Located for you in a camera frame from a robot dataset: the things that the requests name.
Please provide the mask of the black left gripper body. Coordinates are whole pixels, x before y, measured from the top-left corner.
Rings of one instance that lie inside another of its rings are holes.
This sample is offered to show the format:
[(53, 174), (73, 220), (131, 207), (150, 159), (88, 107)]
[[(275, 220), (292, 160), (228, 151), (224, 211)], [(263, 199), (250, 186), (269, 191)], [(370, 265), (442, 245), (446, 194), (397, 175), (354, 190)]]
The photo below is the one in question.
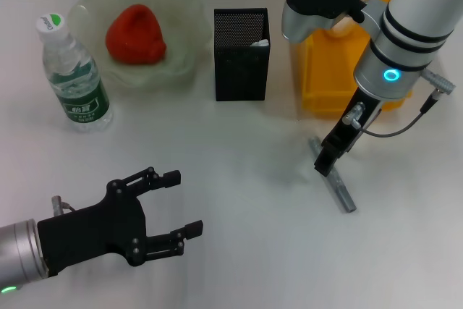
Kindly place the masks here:
[(99, 203), (37, 223), (43, 258), (50, 276), (69, 266), (115, 253), (131, 266), (146, 258), (146, 223), (138, 196), (146, 184), (108, 183)]

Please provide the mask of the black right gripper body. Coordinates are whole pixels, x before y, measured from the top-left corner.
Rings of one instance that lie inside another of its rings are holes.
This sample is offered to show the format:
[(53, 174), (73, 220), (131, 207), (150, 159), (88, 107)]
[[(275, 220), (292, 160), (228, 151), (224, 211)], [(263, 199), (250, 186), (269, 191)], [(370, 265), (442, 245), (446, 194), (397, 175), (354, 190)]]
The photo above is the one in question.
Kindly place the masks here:
[(344, 153), (349, 152), (362, 134), (360, 129), (368, 127), (378, 116), (382, 105), (382, 101), (357, 88), (341, 119), (322, 143), (330, 143)]

